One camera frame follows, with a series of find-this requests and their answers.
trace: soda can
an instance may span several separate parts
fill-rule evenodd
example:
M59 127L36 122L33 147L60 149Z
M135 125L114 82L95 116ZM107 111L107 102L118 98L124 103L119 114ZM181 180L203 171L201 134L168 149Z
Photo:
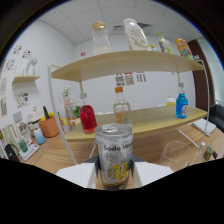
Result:
M132 127L105 124L96 128L101 179L105 190L126 189L133 152Z

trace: box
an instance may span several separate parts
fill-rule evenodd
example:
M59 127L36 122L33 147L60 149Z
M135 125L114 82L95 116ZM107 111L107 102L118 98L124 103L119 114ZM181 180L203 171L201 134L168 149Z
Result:
M38 121L38 123L45 138L52 138L59 133L55 117L52 117L45 121Z

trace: can lid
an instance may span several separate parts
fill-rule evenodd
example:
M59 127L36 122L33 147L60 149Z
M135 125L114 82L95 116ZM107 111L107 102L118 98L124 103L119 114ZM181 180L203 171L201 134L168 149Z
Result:
M120 93L120 92L123 92L123 87L122 86L116 87L115 93Z
M97 31L97 30L102 30L106 28L106 23L103 21L97 21L92 24L92 29Z
M80 99L87 98L87 93L81 93L79 96L80 96Z
M127 136L132 133L132 128L127 124L105 124L97 127L96 133L104 136Z
M127 19L125 19L125 20L123 21L123 24L126 25L126 24L128 24L128 23L130 23L130 22L137 23L134 19L127 18Z

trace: clear bottle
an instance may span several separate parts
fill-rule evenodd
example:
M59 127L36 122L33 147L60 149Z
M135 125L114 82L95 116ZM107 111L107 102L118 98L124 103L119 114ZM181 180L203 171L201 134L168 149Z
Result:
M115 93L117 94L117 100L113 105L113 109L117 123L132 126L131 107L129 102L124 99L123 87L116 87Z
M161 32L157 33L157 36L159 37L159 46L161 48L161 51L172 54L173 50L170 45L170 42L164 39L163 34Z
M93 55L112 52L112 47L108 40L106 24L103 21L97 21L92 25L93 36Z
M125 26L125 35L128 39L130 50L151 50L144 31L134 19L127 18L123 21L123 24Z
M87 94L80 94L83 106L79 109L79 116L84 133L93 133L96 130L97 123L93 108L87 102Z
M150 46L151 46L151 50L152 50L152 51L158 51L158 50L156 49L156 46L155 46L154 44L151 44Z
M180 119L187 118L188 100L185 96L184 83L179 82L179 96L176 100L176 117Z

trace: wall shelf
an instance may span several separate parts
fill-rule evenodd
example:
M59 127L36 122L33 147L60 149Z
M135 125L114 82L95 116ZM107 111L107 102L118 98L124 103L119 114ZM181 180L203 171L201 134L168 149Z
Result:
M207 116L206 111L190 106L188 107L188 116L186 119L176 118L175 114L176 105L132 110L131 116L134 137L159 134ZM97 126L115 123L114 114L96 116L96 120ZM65 137L68 142L95 141L95 133L85 134L82 125L75 127Z
M52 78L81 82L126 72L187 72L204 70L190 59L163 52L120 51L73 62L52 72Z
M21 76L15 76L12 83L17 82L34 82L35 80L39 79L39 75L21 75Z

